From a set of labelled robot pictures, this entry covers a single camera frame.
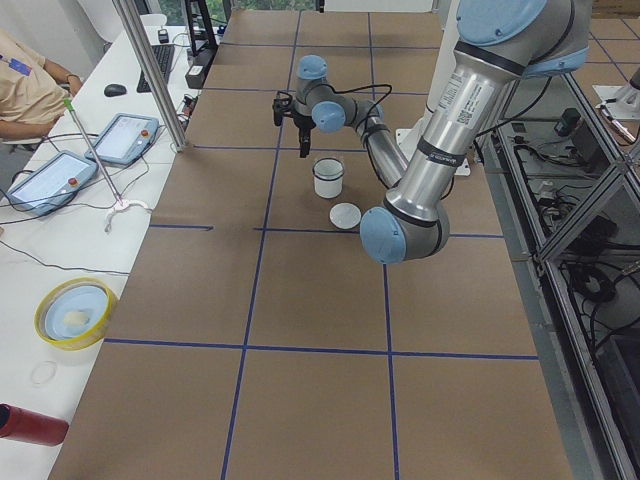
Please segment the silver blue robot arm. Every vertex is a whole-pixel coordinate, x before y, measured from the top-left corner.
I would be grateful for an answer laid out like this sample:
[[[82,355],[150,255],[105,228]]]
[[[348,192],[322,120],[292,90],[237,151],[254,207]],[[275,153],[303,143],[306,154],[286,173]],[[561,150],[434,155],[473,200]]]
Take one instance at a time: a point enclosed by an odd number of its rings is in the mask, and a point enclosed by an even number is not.
[[[325,133],[351,127],[387,191],[360,222],[364,250],[381,264],[429,257],[449,236],[441,198],[510,82],[574,71],[588,52],[589,1],[462,1],[456,11],[455,67],[433,115],[406,157],[379,107],[338,93],[327,63],[306,55],[291,102],[297,123]]]

